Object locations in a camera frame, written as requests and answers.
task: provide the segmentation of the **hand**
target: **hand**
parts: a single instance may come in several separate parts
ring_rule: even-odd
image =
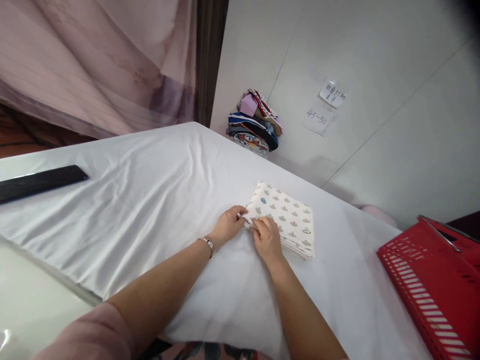
[[[281,263],[284,258],[282,253],[282,245],[280,244],[279,226],[269,217],[260,217],[253,220],[258,228],[250,228],[255,239],[256,251],[263,259],[265,264],[270,268],[277,263]]]
[[[213,230],[206,236],[213,244],[213,249],[216,251],[220,247],[233,239],[240,231],[245,223],[245,219],[240,217],[237,219],[237,214],[246,214],[249,211],[243,206],[236,205],[229,208],[218,218]]]

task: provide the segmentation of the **pink sleeve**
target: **pink sleeve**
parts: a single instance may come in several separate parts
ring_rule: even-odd
[[[131,359],[134,341],[118,310],[103,302],[69,324],[34,360]]]

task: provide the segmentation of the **fabric pile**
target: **fabric pile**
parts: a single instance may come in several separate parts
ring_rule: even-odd
[[[281,190],[259,181],[246,206],[245,227],[257,228],[252,219],[267,217],[278,224],[281,245],[303,260],[315,256],[312,208]]]
[[[238,112],[228,116],[226,134],[233,140],[264,158],[279,147],[283,127],[275,111],[260,92],[249,88],[237,106]]]

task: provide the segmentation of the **pink curtain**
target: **pink curtain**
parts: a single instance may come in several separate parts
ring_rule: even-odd
[[[197,0],[0,1],[0,100],[96,138],[194,120]]]

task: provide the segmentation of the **silver bracelet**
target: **silver bracelet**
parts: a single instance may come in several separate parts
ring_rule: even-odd
[[[215,250],[214,250],[214,245],[212,244],[212,242],[210,241],[210,239],[206,239],[206,238],[204,238],[204,237],[199,237],[197,240],[203,240],[203,241],[205,241],[205,242],[208,244],[208,246],[210,247],[210,251],[211,251],[211,253],[210,253],[210,259],[211,259],[211,258],[212,258],[212,255],[213,255],[214,252],[215,252]]]

